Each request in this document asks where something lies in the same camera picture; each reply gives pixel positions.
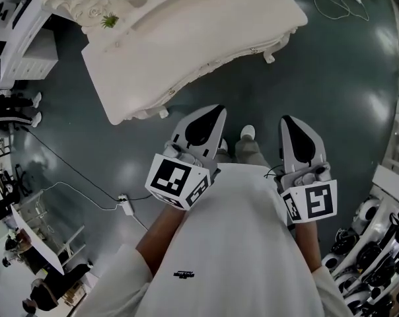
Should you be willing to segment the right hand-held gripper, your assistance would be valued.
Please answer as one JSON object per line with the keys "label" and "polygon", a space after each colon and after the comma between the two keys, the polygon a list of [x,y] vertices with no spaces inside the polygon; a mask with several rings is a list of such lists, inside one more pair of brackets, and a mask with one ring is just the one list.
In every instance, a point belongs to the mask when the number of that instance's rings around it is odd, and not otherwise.
{"label": "right hand-held gripper", "polygon": [[304,121],[285,115],[279,122],[283,172],[277,190],[294,224],[337,215],[338,185],[331,177],[322,138]]}

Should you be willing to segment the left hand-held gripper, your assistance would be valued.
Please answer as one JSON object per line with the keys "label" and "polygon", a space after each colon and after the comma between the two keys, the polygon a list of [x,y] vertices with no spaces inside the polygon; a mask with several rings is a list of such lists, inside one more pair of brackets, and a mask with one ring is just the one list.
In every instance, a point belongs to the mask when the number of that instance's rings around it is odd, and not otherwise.
{"label": "left hand-held gripper", "polygon": [[164,151],[154,156],[145,188],[158,200],[189,211],[214,183],[215,155],[227,117],[223,105],[210,105],[182,118]]}

